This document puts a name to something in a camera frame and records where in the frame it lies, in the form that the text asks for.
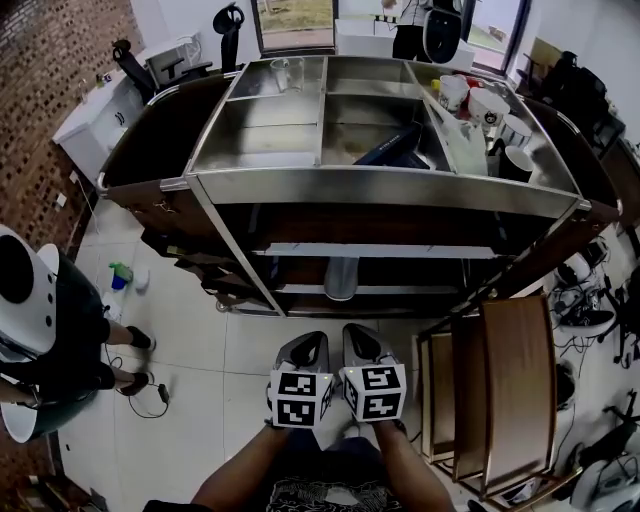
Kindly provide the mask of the wooden shelf unit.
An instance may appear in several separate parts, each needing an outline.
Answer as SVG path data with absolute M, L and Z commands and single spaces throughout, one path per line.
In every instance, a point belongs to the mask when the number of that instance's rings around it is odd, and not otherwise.
M 545 296 L 485 301 L 417 344 L 422 456 L 473 505 L 525 512 L 578 476 L 552 473 L 557 373 Z

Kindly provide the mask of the clear glass pitcher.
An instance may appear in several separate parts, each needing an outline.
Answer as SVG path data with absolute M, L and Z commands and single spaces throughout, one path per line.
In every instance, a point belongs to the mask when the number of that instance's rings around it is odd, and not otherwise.
M 305 60 L 302 57 L 278 58 L 271 61 L 271 73 L 280 93 L 303 90 L 304 66 Z

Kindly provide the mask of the white cabinet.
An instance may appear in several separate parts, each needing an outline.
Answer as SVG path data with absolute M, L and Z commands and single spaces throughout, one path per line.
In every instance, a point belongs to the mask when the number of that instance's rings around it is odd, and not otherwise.
M 114 71 L 111 78 L 106 85 L 93 88 L 52 137 L 92 185 L 144 107 L 138 90 L 124 72 Z

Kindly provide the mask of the white printed mug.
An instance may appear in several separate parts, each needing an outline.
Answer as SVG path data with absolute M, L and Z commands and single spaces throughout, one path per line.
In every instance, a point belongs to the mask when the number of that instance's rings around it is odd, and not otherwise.
M 468 96 L 470 87 L 462 75 L 443 75 L 439 79 L 438 101 L 449 112 L 457 112 Z

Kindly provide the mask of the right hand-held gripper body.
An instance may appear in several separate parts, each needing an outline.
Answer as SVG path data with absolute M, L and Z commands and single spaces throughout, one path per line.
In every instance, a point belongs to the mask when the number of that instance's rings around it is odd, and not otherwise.
M 358 422 L 399 419 L 406 398 L 403 364 L 344 367 L 340 370 L 343 398 Z

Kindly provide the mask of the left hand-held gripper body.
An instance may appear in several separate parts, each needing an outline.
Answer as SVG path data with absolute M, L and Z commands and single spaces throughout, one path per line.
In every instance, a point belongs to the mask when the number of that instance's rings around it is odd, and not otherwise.
M 272 370 L 268 397 L 277 427 L 313 429 L 331 405 L 334 376 L 325 373 Z

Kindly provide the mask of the steel and wood housekeeping cart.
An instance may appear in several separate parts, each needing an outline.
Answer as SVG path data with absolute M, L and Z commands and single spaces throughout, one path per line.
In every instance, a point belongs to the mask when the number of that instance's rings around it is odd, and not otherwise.
M 428 101 L 447 69 L 302 58 L 301 92 L 279 92 L 270 59 L 156 95 L 97 178 L 223 312 L 439 318 L 519 292 L 621 214 L 578 128 L 502 81 L 471 75 L 531 128 L 527 183 L 499 177 L 507 146 L 492 130 L 488 176 L 452 171 Z M 429 169 L 354 164 L 413 122 Z M 325 295 L 331 257 L 359 259 L 348 301 Z

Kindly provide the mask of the white backpack device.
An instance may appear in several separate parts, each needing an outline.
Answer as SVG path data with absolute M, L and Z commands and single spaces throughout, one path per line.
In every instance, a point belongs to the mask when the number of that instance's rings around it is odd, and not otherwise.
M 560 317 L 561 327 L 601 328 L 609 327 L 616 319 L 613 311 L 603 310 L 601 292 L 596 288 L 586 290 Z
M 575 402 L 576 375 L 572 363 L 565 359 L 556 363 L 556 392 L 557 411 L 568 410 Z
M 556 269 L 559 282 L 566 286 L 585 283 L 608 255 L 608 246 L 598 237 L 569 257 Z
M 580 512 L 640 512 L 640 455 L 590 465 L 579 476 L 570 505 Z

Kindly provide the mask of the dark framed window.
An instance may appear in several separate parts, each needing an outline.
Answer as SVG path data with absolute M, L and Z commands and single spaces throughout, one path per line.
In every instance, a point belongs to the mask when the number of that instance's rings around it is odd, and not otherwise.
M 339 0 L 250 0 L 263 58 L 335 53 Z

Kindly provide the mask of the black mug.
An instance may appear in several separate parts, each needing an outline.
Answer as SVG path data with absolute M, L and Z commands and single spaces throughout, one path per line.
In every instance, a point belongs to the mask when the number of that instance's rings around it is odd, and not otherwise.
M 499 164 L 499 177 L 527 183 L 534 171 L 534 163 L 530 156 L 522 149 L 507 146 Z

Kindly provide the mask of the person's blue denim shorts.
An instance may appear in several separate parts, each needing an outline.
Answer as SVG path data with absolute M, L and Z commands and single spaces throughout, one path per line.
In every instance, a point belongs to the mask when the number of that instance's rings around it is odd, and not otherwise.
M 364 437 L 342 438 L 321 449 L 312 430 L 295 429 L 279 458 L 282 474 L 321 482 L 361 483 L 386 475 L 381 453 Z

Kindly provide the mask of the white cat-print bowl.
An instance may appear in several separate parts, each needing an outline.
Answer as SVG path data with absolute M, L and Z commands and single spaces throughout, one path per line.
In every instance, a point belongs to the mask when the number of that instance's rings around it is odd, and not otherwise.
M 486 127 L 497 127 L 510 113 L 509 105 L 498 94 L 480 87 L 470 89 L 468 110 L 475 121 Z

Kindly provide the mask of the white box appliance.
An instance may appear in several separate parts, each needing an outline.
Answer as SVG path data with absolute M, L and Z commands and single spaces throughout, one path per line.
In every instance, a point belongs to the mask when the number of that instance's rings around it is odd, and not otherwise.
M 157 86 L 181 77 L 201 61 L 201 46 L 190 38 L 169 41 L 143 52 L 145 65 Z

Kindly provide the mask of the dark blue box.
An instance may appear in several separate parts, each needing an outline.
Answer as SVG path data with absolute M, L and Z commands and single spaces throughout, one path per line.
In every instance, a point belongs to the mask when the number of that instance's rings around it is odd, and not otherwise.
M 365 153 L 354 164 L 429 169 L 430 166 L 416 153 L 422 129 L 422 124 L 411 123 L 408 127 Z

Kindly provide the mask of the green spray bottle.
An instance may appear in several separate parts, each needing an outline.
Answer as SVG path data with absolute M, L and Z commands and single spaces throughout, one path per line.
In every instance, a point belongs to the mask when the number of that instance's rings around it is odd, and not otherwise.
M 130 267 L 121 262 L 112 262 L 109 264 L 112 270 L 111 288 L 115 291 L 123 290 L 133 280 L 133 271 Z

